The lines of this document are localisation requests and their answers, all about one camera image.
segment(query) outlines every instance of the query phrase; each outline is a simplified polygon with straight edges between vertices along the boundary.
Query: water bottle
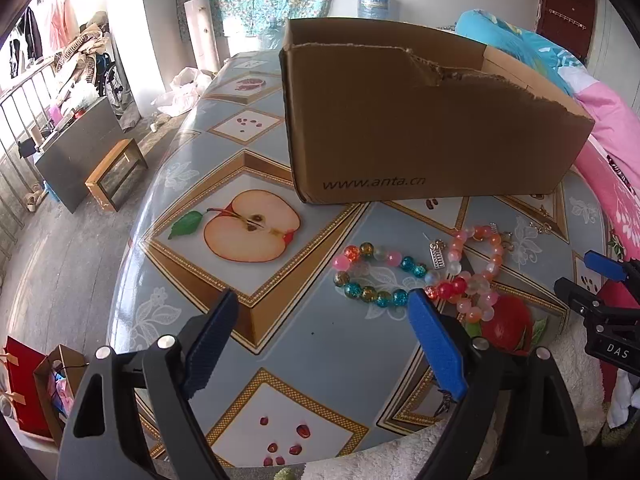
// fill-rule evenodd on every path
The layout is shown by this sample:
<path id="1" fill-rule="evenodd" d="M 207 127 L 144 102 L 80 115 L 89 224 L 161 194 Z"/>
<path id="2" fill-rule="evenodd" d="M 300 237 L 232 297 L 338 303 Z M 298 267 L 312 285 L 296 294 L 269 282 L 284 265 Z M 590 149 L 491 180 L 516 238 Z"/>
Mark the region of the water bottle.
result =
<path id="1" fill-rule="evenodd" d="M 272 50 L 282 47 L 284 28 L 278 25 L 275 18 L 269 19 L 269 27 L 258 34 L 258 48 L 260 50 Z"/>
<path id="2" fill-rule="evenodd" d="M 388 20 L 389 0 L 358 0 L 358 17 Z"/>

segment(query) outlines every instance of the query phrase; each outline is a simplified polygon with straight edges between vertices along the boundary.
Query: wooden bench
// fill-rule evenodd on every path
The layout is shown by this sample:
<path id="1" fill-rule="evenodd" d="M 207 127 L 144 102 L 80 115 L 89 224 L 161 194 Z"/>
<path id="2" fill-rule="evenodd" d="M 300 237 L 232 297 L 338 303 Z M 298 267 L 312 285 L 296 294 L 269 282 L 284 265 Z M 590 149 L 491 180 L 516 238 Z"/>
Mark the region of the wooden bench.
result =
<path id="1" fill-rule="evenodd" d="M 113 194 L 109 196 L 102 186 L 102 180 L 109 170 L 113 168 L 122 157 L 125 157 L 127 161 L 133 159 L 134 163 L 119 179 L 119 181 L 117 181 L 116 186 L 113 189 Z M 122 139 L 111 149 L 109 153 L 107 153 L 104 159 L 100 164 L 98 164 L 93 173 L 86 180 L 86 186 L 89 188 L 91 194 L 95 196 L 95 199 L 104 211 L 116 212 L 118 210 L 116 205 L 113 203 L 113 195 L 116 193 L 118 188 L 122 186 L 134 168 L 139 164 L 148 169 L 146 160 L 142 156 L 142 152 L 140 152 L 140 148 L 136 141 L 134 139 Z"/>

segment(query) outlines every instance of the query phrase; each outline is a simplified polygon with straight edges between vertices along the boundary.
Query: silver screw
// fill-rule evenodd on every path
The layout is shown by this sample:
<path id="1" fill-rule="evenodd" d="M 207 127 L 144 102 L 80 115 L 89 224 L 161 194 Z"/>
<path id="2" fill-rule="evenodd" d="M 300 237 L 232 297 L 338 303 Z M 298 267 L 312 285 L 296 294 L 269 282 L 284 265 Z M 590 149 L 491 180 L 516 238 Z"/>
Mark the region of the silver screw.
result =
<path id="1" fill-rule="evenodd" d="M 475 337 L 471 344 L 476 350 L 484 351 L 489 349 L 489 342 L 484 337 Z"/>
<path id="2" fill-rule="evenodd" d="M 108 346 L 101 346 L 95 351 L 95 356 L 98 359 L 106 359 L 111 354 L 111 348 Z"/>
<path id="3" fill-rule="evenodd" d="M 539 346 L 538 348 L 536 348 L 536 355 L 538 356 L 539 359 L 546 361 L 551 357 L 551 352 L 545 347 Z"/>
<path id="4" fill-rule="evenodd" d="M 158 346 L 160 348 L 171 348 L 175 344 L 175 337 L 172 335 L 163 335 L 158 339 Z"/>

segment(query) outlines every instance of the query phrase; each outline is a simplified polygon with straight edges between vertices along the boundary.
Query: red gift bag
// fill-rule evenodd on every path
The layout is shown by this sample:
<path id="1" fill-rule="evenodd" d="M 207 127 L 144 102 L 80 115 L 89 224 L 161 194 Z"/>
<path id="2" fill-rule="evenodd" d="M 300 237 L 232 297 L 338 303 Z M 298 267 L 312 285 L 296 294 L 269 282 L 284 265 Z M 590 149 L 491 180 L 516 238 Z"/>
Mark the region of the red gift bag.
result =
<path id="1" fill-rule="evenodd" d="M 7 337 L 4 357 L 12 393 L 4 393 L 15 410 L 18 427 L 27 433 L 51 438 L 33 379 L 33 371 L 46 358 L 40 352 Z"/>

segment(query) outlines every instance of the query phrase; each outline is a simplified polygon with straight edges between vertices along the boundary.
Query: apple stem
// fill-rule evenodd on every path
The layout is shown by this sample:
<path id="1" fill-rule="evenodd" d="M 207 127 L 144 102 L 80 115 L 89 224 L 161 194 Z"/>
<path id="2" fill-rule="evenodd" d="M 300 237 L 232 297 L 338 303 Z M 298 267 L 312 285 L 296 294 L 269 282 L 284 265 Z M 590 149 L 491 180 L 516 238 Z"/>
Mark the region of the apple stem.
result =
<path id="1" fill-rule="evenodd" d="M 245 218 L 242 215 L 239 215 L 235 211 L 229 211 L 229 209 L 220 209 L 218 207 L 209 207 L 209 208 L 207 208 L 207 213 L 211 212 L 211 211 L 219 212 L 219 213 L 227 213 L 227 214 L 229 214 L 231 216 L 235 216 L 236 218 L 244 220 L 248 224 L 252 224 L 252 225 L 255 225 L 256 227 L 259 227 L 260 229 L 264 229 L 264 225 L 260 225 L 260 224 L 258 224 L 258 222 L 254 222 L 253 220 L 249 220 L 248 218 Z"/>

